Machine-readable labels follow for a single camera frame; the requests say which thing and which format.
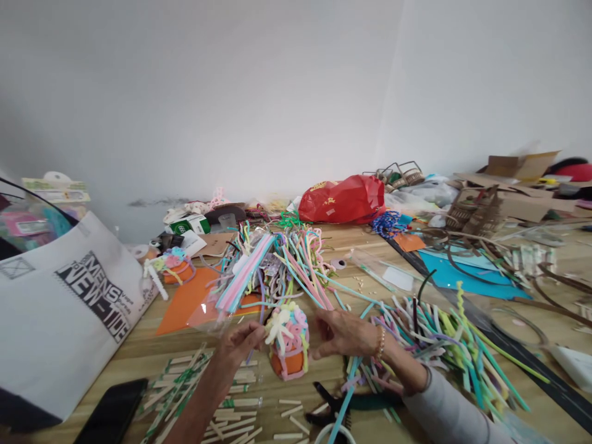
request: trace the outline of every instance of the white wall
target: white wall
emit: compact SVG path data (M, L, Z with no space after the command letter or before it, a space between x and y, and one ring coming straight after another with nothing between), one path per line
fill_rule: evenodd
M592 158L591 116L590 0L406 1L383 163L474 171L537 139Z
M376 167L402 2L0 0L2 164L85 180L138 242L216 186L295 195Z

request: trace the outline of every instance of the bracelet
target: bracelet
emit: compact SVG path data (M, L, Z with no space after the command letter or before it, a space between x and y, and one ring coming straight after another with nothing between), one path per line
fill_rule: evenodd
M377 362L382 361L382 352L384 352L385 334L386 334L386 331L385 331L384 327L378 326L379 341L378 341L378 346L376 347L376 352L374 354L374 359Z

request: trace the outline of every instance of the sleeve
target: sleeve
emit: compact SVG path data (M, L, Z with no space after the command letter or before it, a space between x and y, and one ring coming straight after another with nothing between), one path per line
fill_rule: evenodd
M403 402L434 444L514 444L440 373L427 370L427 388Z

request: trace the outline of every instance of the black phone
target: black phone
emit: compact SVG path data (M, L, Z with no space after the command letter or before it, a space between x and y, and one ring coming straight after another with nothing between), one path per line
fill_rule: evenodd
M148 380L144 378L109 388L74 444L119 444L130 426L147 385Z

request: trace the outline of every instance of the cardboard box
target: cardboard box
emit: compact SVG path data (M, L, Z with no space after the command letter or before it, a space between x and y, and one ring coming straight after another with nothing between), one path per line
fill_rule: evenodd
M572 213L574 200L554 199L551 191L507 185L491 178L469 173L455 173L459 178L482 187L498 185L499 196L503 199L501 211L508 217L530 222L540 222L549 210Z
M191 215L169 225L173 233L183 235L188 230L193 230L197 234L208 234L210 232L210 223L203 215Z
M561 151L551 151L524 156L489 156L485 174L511 177L522 183L536 183Z

